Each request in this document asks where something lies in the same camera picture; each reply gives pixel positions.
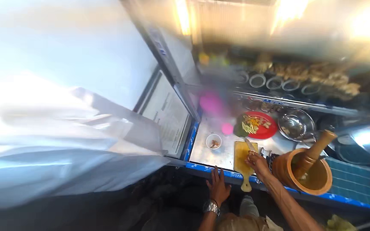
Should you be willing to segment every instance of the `wristwatch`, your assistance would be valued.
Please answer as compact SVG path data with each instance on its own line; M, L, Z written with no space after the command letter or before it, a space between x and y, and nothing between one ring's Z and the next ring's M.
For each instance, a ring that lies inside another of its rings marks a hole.
M209 200L209 202L207 202L206 206L205 206L205 213L206 212L211 212L211 211L216 213L217 217L219 216L220 210L219 210L218 206L212 200Z

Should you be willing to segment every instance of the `food stall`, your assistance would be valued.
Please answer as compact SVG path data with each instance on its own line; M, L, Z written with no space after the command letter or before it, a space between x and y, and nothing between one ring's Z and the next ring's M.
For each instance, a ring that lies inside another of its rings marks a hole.
M319 192L286 189L296 198L370 210L370 5L123 4L192 117L172 165L204 177L218 166L226 181L244 187L237 146L245 136L272 168L280 155L307 153L328 130L338 137L315 163L328 166L324 181L331 184ZM248 178L266 190L255 174Z

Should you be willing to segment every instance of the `white plastic sheet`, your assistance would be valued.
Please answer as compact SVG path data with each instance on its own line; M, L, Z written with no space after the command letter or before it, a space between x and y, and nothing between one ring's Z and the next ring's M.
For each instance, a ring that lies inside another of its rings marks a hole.
M72 93L31 74L0 83L0 208L119 190L169 162L151 120L85 89Z

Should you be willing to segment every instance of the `cutting board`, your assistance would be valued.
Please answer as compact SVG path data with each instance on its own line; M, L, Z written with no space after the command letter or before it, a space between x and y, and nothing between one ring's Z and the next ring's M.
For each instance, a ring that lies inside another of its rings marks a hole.
M256 152L258 152L258 144L251 143ZM234 170L242 174L243 183L240 187L244 192L250 192L252 187L249 183L249 176L254 174L254 170L246 165L245 159L248 156L248 144L242 141L235 141L235 155L234 155Z

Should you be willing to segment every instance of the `stainless steel bowl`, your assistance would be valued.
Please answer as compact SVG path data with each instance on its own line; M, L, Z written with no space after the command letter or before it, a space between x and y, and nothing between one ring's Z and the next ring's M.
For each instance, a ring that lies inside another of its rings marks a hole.
M308 134L315 132L313 119L304 111L289 109L278 118L279 132L287 139L302 142Z

